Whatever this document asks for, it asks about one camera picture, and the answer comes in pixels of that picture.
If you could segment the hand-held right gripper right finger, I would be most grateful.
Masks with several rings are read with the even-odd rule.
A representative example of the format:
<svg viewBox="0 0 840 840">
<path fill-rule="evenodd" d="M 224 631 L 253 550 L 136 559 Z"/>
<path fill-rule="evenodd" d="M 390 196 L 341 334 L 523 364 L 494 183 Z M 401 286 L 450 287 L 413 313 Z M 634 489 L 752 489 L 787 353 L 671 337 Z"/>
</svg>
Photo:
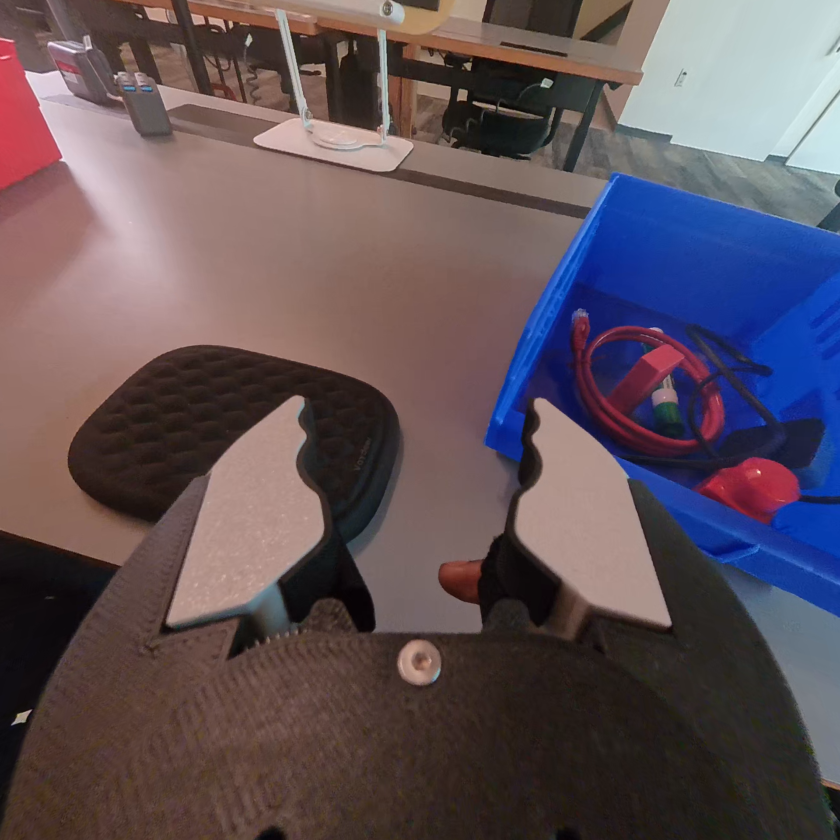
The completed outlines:
<svg viewBox="0 0 840 840">
<path fill-rule="evenodd" d="M 548 400 L 528 407 L 506 531 L 556 591 L 546 624 L 564 640 L 595 617 L 658 633 L 673 623 L 625 470 Z"/>
</svg>

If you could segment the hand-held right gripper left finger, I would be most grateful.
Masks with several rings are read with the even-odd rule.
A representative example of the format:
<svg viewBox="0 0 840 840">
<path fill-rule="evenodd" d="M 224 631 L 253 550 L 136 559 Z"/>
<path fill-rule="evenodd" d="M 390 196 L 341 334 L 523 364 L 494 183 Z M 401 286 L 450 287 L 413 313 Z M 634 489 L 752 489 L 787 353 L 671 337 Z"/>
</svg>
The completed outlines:
<svg viewBox="0 0 840 840">
<path fill-rule="evenodd" d="M 329 507 L 308 473 L 310 406 L 293 395 L 232 443 L 206 478 L 165 626 L 246 618 L 260 636 L 291 629 L 280 588 L 330 536 Z"/>
</svg>

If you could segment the blue plastic bin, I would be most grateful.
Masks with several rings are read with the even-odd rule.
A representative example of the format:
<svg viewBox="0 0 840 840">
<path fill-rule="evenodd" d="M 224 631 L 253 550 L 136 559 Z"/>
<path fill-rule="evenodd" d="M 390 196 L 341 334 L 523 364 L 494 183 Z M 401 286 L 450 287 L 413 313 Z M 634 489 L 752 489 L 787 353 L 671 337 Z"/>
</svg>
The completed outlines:
<svg viewBox="0 0 840 840">
<path fill-rule="evenodd" d="M 485 444 L 519 460 L 527 405 L 544 397 L 599 439 L 713 559 L 838 615 L 838 505 L 796 502 L 769 524 L 702 497 L 694 470 L 639 465 L 591 419 L 572 372 L 584 310 L 594 335 L 653 327 L 686 344 L 686 326 L 721 336 L 771 369 L 742 380 L 781 422 L 817 419 L 825 443 L 802 480 L 838 497 L 838 236 L 703 196 L 614 175 L 526 322 Z"/>
</svg>

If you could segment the red plastic bin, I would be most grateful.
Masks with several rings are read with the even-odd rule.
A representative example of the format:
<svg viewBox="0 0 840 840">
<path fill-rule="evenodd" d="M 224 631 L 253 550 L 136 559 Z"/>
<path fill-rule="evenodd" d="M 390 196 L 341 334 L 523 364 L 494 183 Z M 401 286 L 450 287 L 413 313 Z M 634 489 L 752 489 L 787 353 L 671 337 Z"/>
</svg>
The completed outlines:
<svg viewBox="0 0 840 840">
<path fill-rule="evenodd" d="M 1 190 L 61 160 L 14 42 L 1 39 Z"/>
</svg>

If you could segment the person's right hand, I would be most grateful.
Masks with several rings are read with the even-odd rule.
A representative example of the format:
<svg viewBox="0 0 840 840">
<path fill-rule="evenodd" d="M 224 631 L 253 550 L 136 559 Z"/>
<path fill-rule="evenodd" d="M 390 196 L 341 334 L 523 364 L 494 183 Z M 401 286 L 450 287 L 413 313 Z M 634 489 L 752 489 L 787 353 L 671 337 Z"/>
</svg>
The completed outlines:
<svg viewBox="0 0 840 840">
<path fill-rule="evenodd" d="M 477 605 L 480 603 L 479 582 L 483 564 L 483 560 L 442 563 L 437 573 L 438 582 L 448 595 Z"/>
</svg>

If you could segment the black cushioned pad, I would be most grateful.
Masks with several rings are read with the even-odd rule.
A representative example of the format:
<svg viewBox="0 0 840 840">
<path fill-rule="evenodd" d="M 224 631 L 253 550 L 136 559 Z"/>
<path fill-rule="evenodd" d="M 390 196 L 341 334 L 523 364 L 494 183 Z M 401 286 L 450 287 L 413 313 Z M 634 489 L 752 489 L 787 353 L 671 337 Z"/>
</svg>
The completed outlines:
<svg viewBox="0 0 840 840">
<path fill-rule="evenodd" d="M 316 428 L 311 473 L 345 542 L 382 504 L 401 431 L 387 397 L 360 380 L 299 361 L 217 345 L 154 358 L 80 426 L 70 477 L 91 499 L 157 522 L 230 445 L 293 396 Z"/>
</svg>

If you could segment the green and white marker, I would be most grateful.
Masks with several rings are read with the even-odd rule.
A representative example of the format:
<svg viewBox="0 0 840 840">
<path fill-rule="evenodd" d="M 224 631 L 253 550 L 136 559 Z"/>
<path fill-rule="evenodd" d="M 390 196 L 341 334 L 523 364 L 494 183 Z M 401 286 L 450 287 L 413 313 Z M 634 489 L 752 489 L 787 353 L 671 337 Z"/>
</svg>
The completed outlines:
<svg viewBox="0 0 840 840">
<path fill-rule="evenodd" d="M 671 439 L 684 438 L 686 425 L 679 408 L 679 396 L 672 375 L 666 376 L 658 383 L 650 395 L 650 401 L 656 432 Z"/>
</svg>

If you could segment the red block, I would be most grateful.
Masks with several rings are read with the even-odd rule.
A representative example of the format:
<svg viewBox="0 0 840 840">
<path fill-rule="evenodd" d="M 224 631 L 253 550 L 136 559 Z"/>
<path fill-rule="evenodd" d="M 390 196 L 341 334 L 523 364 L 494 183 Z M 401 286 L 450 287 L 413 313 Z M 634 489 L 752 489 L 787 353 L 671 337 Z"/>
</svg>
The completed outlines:
<svg viewBox="0 0 840 840">
<path fill-rule="evenodd" d="M 647 352 L 613 388 L 607 403 L 622 415 L 634 413 L 684 360 L 669 344 Z"/>
</svg>

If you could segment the red computer mouse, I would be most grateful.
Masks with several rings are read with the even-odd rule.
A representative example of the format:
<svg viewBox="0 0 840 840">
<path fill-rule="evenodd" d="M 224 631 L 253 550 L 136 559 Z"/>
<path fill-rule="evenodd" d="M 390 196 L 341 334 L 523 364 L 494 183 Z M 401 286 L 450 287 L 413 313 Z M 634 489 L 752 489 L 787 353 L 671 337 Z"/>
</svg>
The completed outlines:
<svg viewBox="0 0 840 840">
<path fill-rule="evenodd" d="M 780 510 L 802 498 L 799 480 L 782 464 L 747 458 L 702 480 L 694 491 L 742 515 L 771 525 Z"/>
</svg>

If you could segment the white stand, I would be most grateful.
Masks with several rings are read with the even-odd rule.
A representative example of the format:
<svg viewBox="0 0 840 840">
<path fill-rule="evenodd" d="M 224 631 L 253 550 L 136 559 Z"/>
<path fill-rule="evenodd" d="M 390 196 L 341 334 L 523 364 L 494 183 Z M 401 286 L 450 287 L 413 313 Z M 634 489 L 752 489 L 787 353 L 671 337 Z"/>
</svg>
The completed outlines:
<svg viewBox="0 0 840 840">
<path fill-rule="evenodd" d="M 298 119 L 280 122 L 256 135 L 254 144 L 260 149 L 293 154 L 301 158 L 345 165 L 352 169 L 373 173 L 391 173 L 404 162 L 413 149 L 409 140 L 391 136 L 391 108 L 389 97 L 389 68 L 386 32 L 399 28 L 405 20 L 403 5 L 393 1 L 323 2 L 315 8 L 340 11 L 349 18 L 357 18 L 368 25 L 376 25 L 379 51 L 381 93 L 381 125 L 367 130 L 342 123 L 322 121 L 312 117 L 301 85 L 297 54 L 291 38 L 288 12 L 277 7 L 275 17 L 287 58 L 292 89 L 298 108 Z"/>
</svg>

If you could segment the black office chair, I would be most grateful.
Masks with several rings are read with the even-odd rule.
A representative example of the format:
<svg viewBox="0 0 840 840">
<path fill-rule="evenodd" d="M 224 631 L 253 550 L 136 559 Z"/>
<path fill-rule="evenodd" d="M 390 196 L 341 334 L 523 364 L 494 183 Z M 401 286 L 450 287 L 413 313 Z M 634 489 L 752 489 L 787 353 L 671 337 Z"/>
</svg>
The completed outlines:
<svg viewBox="0 0 840 840">
<path fill-rule="evenodd" d="M 489 1 L 484 24 L 570 38 L 582 1 Z M 442 128 L 454 148 L 527 160 L 550 145 L 564 111 L 586 113 L 594 81 L 478 57 L 447 53 L 444 65 L 456 79 Z"/>
</svg>

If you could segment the grey battery charger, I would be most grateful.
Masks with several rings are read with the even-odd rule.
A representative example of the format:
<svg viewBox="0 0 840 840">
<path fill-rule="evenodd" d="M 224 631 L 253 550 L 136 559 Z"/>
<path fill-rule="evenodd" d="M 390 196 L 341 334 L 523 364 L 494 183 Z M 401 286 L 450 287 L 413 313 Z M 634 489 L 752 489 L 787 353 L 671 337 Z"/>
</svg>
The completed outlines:
<svg viewBox="0 0 840 840">
<path fill-rule="evenodd" d="M 155 80 L 143 72 L 121 71 L 115 77 L 122 100 L 137 133 L 144 138 L 173 134 L 168 111 Z"/>
</svg>

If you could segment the wooden desk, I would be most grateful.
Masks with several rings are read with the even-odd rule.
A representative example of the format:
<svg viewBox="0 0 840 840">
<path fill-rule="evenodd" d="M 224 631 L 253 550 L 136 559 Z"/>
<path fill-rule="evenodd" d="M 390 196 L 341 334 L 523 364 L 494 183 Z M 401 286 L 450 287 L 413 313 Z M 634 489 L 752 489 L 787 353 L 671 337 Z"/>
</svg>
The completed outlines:
<svg viewBox="0 0 840 840">
<path fill-rule="evenodd" d="M 170 8 L 173 12 L 184 9 L 186 2 L 137 2 L 144 7 Z M 344 32 L 326 29 L 318 33 Z M 574 130 L 563 160 L 564 172 L 573 172 L 580 158 L 595 110 L 605 88 L 615 90 L 621 86 L 634 87 L 642 80 L 643 73 L 637 63 L 621 57 L 616 47 L 581 41 L 573 38 L 544 35 L 522 29 L 494 24 L 477 23 L 449 17 L 442 25 L 425 35 L 398 35 L 386 32 L 387 42 L 395 44 L 402 52 L 388 67 L 394 77 L 422 81 L 450 89 L 454 84 L 473 88 L 476 84 L 469 77 L 456 79 L 456 71 L 445 66 L 447 53 L 507 62 L 512 65 L 539 68 L 550 73 L 583 77 L 594 81 L 586 113 L 581 116 Z"/>
</svg>

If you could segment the grey label printer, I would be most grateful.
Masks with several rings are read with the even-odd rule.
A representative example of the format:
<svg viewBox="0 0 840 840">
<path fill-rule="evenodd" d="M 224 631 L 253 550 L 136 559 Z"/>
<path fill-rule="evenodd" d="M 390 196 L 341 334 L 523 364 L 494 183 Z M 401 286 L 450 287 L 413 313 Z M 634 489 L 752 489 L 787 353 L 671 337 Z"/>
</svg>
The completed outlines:
<svg viewBox="0 0 840 840">
<path fill-rule="evenodd" d="M 74 96 L 106 106 L 119 100 L 110 64 L 89 35 L 82 41 L 51 40 L 47 51 Z"/>
</svg>

